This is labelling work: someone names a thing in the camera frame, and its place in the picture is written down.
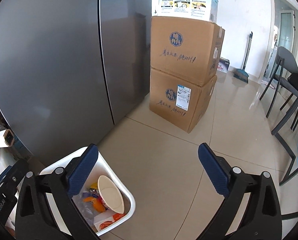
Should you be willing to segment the clear plastic bag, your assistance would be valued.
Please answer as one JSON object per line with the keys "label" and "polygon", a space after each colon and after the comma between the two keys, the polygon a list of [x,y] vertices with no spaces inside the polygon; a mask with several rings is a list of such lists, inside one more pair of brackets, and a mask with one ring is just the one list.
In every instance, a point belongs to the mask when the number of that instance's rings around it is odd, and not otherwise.
{"label": "clear plastic bag", "polygon": [[92,202],[85,202],[84,199],[91,197],[91,193],[83,191],[82,193],[73,196],[72,200],[76,204],[76,207],[82,214],[89,226],[93,226],[94,218],[99,214],[94,208]]}

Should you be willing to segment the grey refrigerator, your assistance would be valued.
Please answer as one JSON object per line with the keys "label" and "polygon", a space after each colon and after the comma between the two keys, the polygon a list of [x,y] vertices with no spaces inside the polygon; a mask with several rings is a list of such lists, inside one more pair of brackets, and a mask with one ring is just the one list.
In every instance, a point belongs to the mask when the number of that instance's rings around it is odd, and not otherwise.
{"label": "grey refrigerator", "polygon": [[149,92],[152,0],[0,0],[0,113],[50,165]]}

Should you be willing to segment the cardboard box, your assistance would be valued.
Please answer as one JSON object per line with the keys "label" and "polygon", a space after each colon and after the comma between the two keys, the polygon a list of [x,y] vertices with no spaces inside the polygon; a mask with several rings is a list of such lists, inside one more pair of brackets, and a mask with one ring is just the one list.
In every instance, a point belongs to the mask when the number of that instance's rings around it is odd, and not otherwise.
{"label": "cardboard box", "polygon": [[191,133],[208,109],[216,81],[214,76],[201,87],[152,68],[150,110]]}
{"label": "cardboard box", "polygon": [[153,16],[151,67],[204,86],[216,74],[224,36],[225,30],[209,21]]}

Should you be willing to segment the blue white product box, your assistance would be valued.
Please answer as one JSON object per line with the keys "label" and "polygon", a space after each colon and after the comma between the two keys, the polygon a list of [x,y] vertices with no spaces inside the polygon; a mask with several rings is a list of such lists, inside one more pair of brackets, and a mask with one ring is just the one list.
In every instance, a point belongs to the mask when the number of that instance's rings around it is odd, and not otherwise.
{"label": "blue white product box", "polygon": [[217,22],[218,0],[159,0],[158,16]]}

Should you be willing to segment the dark grey chair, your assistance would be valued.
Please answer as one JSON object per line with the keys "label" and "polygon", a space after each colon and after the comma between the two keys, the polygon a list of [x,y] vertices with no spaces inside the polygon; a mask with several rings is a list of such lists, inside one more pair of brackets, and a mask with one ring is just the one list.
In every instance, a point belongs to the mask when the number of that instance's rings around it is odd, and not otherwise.
{"label": "dark grey chair", "polygon": [[277,49],[275,63],[276,67],[273,70],[273,74],[271,75],[270,80],[265,87],[265,90],[260,96],[260,99],[262,99],[273,80],[276,80],[278,82],[276,85],[276,89],[274,90],[274,95],[269,109],[266,113],[266,117],[269,117],[272,111],[280,87],[288,90],[291,95],[294,95],[297,98],[288,109],[282,120],[275,126],[275,128],[273,128],[273,130],[271,131],[272,135],[276,135],[278,133],[278,131],[284,126],[284,124],[289,120],[293,113],[295,113],[296,115],[294,117],[291,129],[295,129],[298,124],[298,65],[293,54],[282,46]]}

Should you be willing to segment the white orange wrapper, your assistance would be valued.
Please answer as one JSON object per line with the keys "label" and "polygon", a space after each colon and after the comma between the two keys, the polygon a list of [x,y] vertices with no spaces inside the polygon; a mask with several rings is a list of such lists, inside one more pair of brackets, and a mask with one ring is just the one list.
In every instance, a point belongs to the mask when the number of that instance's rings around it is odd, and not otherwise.
{"label": "white orange wrapper", "polygon": [[106,210],[105,212],[100,213],[99,215],[94,217],[93,225],[97,231],[101,231],[111,224],[117,222],[124,216],[124,213],[116,213],[112,210]]}

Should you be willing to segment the red instant noodle cup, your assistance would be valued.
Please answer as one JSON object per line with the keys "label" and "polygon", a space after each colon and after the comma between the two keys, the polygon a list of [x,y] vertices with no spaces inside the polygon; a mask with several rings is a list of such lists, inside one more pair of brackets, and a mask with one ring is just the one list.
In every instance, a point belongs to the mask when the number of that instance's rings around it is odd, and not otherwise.
{"label": "red instant noodle cup", "polygon": [[101,175],[97,185],[105,205],[116,213],[124,213],[123,197],[115,183],[109,177]]}

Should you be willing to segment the lower cardboard box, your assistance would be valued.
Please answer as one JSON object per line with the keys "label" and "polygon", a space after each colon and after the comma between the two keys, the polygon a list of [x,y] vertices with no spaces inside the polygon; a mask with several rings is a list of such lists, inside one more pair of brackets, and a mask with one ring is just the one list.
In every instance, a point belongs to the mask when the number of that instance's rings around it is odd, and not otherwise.
{"label": "lower cardboard box", "polygon": [[150,110],[191,133],[208,109],[216,81],[214,76],[201,87],[152,68]]}

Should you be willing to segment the upper cardboard box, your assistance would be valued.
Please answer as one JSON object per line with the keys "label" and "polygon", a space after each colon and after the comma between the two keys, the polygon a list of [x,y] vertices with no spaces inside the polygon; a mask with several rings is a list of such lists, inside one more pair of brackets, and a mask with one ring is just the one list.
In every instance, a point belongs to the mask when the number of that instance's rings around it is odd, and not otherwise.
{"label": "upper cardboard box", "polygon": [[204,86],[216,74],[224,36],[225,30],[209,21],[153,16],[151,67]]}

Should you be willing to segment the white trash bin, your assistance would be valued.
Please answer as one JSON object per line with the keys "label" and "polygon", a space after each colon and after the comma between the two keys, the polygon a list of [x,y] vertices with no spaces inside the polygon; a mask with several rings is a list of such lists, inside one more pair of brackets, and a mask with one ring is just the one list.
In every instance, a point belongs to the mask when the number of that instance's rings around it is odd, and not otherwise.
{"label": "white trash bin", "polygon": [[136,203],[96,145],[79,150],[44,168],[47,204],[61,232],[74,239],[99,237],[130,219]]}

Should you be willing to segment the small box by wall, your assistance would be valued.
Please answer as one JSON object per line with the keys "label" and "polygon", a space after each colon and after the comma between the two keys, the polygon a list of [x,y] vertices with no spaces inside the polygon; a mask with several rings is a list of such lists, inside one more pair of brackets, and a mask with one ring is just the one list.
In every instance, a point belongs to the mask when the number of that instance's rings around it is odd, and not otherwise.
{"label": "small box by wall", "polygon": [[220,57],[217,70],[223,73],[227,73],[229,70],[230,61]]}

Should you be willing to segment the broom with teal head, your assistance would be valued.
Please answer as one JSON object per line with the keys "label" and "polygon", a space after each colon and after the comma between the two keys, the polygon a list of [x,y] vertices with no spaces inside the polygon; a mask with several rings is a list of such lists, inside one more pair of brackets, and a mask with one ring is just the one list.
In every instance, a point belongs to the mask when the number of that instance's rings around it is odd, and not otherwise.
{"label": "broom with teal head", "polygon": [[247,61],[248,61],[248,57],[249,57],[249,53],[250,53],[252,38],[253,38],[253,32],[251,32],[248,37],[247,48],[246,48],[246,53],[244,55],[242,68],[236,69],[234,72],[234,77],[245,82],[245,83],[248,83],[248,81],[249,81],[249,74],[246,72],[246,65],[247,65]]}

